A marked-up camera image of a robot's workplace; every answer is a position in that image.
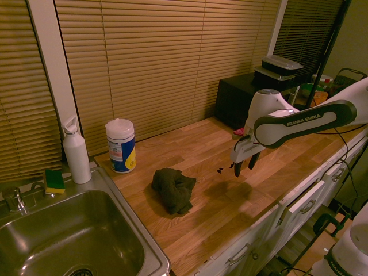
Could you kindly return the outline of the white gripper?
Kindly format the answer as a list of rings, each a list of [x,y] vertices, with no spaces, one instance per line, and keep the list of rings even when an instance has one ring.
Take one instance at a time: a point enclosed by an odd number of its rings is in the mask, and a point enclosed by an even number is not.
[[[249,137],[242,137],[233,147],[231,152],[231,160],[234,164],[234,174],[239,177],[242,170],[243,161],[251,157],[248,168],[252,170],[258,161],[260,151],[263,151],[263,146],[258,142],[252,141]]]

